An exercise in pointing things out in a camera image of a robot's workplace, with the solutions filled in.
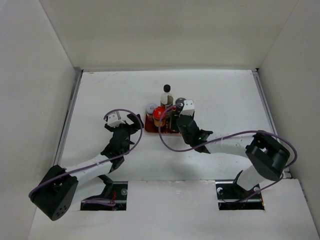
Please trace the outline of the red lid sauce jar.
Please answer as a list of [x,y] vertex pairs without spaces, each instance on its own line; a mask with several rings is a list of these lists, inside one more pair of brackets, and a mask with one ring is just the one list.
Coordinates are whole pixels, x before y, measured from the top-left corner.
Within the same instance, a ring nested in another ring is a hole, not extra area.
[[152,112],[153,123],[156,127],[163,127],[166,122],[165,109],[161,106],[156,107]]

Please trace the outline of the small white lid jar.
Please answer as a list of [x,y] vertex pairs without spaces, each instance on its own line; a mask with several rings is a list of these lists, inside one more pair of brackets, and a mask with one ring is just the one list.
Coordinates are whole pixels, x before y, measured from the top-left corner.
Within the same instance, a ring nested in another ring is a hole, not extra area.
[[149,121],[153,122],[153,112],[158,107],[158,105],[154,102],[148,103],[146,106],[146,117]]

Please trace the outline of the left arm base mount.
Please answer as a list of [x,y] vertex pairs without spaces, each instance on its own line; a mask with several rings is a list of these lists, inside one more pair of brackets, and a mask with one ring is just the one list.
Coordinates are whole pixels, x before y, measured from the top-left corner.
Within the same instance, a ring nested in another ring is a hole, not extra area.
[[104,184],[102,192],[82,200],[80,210],[126,211],[129,183],[127,181],[113,181],[106,175],[100,175],[98,178]]

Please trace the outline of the clear top salt grinder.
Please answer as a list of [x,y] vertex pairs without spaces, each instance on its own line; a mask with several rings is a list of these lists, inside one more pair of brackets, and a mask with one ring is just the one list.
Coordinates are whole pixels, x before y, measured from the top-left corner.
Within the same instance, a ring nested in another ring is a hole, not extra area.
[[179,97],[175,100],[175,110],[177,112],[181,112],[184,108],[184,105],[185,105],[185,98],[183,97]]

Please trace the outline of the soy sauce bottle black cap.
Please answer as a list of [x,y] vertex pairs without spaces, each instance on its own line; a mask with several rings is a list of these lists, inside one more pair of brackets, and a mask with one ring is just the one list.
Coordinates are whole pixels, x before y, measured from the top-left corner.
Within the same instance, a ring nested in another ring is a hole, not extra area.
[[160,106],[166,110],[173,105],[173,102],[174,98],[171,94],[171,86],[169,84],[165,84],[163,86],[163,93],[160,97]]

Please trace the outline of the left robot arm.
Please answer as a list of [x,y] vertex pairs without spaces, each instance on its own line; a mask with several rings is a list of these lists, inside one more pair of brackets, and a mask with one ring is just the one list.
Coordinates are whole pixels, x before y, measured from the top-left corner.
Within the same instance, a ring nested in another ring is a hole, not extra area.
[[71,167],[52,166],[39,185],[28,194],[30,201],[50,220],[56,221],[68,211],[79,186],[117,170],[125,161],[125,155],[137,146],[131,141],[131,136],[143,131],[141,116],[128,111],[127,118],[131,123],[127,123],[120,112],[121,109],[116,109],[104,116],[104,127],[112,133],[112,137],[101,153]]

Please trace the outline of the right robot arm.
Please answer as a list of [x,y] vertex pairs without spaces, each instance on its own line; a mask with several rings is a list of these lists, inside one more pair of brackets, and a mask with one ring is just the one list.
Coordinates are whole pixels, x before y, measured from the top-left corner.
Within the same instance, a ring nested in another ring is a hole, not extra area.
[[192,116],[180,115],[176,126],[184,142],[194,151],[205,154],[228,154],[249,159],[251,166],[235,177],[232,192],[238,198],[265,180],[277,182],[290,158],[290,152],[274,135],[249,130],[227,136],[200,129]]

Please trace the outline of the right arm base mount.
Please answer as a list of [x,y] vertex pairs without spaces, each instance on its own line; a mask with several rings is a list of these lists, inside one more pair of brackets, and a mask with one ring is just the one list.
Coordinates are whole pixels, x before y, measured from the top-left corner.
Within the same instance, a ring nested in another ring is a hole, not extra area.
[[265,210],[259,184],[247,191],[232,181],[216,181],[215,188],[220,211]]

